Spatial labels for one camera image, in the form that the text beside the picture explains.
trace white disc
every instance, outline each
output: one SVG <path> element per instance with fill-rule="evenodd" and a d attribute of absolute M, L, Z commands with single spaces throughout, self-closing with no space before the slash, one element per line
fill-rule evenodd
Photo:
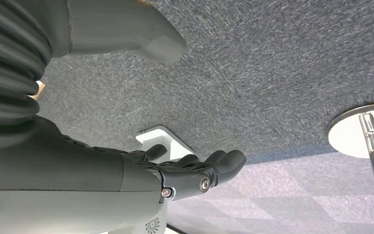
<path fill-rule="evenodd" d="M 374 105 L 359 107 L 337 117 L 330 126 L 329 143 L 337 151 L 360 158 L 369 158 L 359 115 L 374 113 Z"/>

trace metal screw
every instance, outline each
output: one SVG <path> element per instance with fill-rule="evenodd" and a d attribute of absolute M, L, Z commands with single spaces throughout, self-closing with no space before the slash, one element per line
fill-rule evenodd
<path fill-rule="evenodd" d="M 210 188 L 210 179 L 208 177 L 203 177 L 200 181 L 200 191 L 205 193 Z"/>
<path fill-rule="evenodd" d="M 163 197 L 170 197 L 171 194 L 172 194 L 172 191 L 169 188 L 163 188 L 163 190 L 161 190 L 161 196 Z"/>

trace gray carpet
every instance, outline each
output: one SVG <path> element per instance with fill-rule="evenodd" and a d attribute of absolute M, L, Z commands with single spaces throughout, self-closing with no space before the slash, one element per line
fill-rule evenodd
<path fill-rule="evenodd" d="M 330 152 L 328 123 L 374 102 L 374 0 L 154 4 L 189 44 L 179 63 L 53 59 L 40 114 L 90 145 L 138 149 L 162 124 L 201 157 L 237 148 L 262 162 Z"/>
<path fill-rule="evenodd" d="M 374 234 L 369 159 L 339 153 L 246 165 L 207 194 L 168 205 L 188 234 Z"/>

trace robotic arm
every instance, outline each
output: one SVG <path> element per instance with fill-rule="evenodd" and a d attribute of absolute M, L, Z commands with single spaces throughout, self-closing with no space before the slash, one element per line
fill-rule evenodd
<path fill-rule="evenodd" d="M 132 50 L 163 64 L 185 42 L 136 0 L 0 0 L 0 234 L 96 234 L 154 217 L 165 200 L 207 192 L 245 164 L 240 151 L 205 162 L 188 155 L 89 147 L 38 117 L 37 92 L 52 57 Z"/>

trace white bracket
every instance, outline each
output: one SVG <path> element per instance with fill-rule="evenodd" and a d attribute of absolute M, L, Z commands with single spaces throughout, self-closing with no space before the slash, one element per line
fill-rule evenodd
<path fill-rule="evenodd" d="M 152 161 L 154 163 L 176 160 L 186 155 L 194 154 L 194 151 L 190 149 L 190 147 L 170 132 L 168 128 L 162 125 L 145 130 L 135 138 L 142 144 L 142 151 L 147 151 L 149 148 L 157 144 L 165 146 L 167 153 Z"/>

